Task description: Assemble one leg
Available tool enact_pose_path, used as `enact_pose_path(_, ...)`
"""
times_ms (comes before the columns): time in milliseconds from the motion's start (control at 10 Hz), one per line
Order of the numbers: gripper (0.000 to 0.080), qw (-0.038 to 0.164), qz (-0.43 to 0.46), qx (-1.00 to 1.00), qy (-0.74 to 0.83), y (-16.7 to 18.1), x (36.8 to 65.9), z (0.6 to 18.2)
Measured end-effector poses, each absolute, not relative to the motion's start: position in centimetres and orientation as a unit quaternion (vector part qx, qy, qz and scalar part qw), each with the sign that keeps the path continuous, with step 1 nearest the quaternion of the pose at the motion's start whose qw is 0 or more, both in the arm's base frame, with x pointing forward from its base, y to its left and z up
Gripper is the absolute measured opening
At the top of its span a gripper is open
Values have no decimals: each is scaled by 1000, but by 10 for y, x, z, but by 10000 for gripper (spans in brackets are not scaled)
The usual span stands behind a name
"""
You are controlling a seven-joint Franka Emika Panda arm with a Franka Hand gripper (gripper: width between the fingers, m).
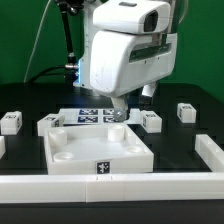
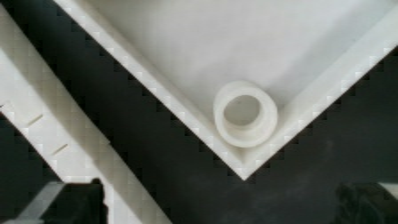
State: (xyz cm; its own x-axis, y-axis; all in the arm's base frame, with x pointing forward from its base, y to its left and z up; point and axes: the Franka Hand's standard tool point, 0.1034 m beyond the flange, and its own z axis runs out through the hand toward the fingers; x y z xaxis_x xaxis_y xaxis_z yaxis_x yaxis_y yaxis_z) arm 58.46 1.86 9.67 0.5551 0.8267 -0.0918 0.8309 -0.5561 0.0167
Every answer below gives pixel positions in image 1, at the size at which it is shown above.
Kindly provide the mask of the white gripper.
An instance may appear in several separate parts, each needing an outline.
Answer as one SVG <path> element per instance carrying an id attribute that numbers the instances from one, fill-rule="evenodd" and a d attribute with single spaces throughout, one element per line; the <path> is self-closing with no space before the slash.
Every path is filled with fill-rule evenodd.
<path id="1" fill-rule="evenodd" d="M 93 12 L 99 31 L 92 42 L 90 85 L 112 98 L 116 121 L 127 119 L 125 95 L 143 87 L 139 107 L 148 110 L 156 81 L 173 71 L 178 0 L 108 0 Z"/>

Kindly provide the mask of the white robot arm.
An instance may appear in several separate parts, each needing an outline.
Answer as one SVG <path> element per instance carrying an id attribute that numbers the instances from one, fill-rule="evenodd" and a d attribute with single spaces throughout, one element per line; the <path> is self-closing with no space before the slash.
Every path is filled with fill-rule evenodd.
<path id="1" fill-rule="evenodd" d="M 84 10 L 84 55 L 74 86 L 109 97 L 114 118 L 128 118 L 128 95 L 154 95 L 157 81 L 174 69 L 177 29 L 188 0 L 108 0 Z"/>

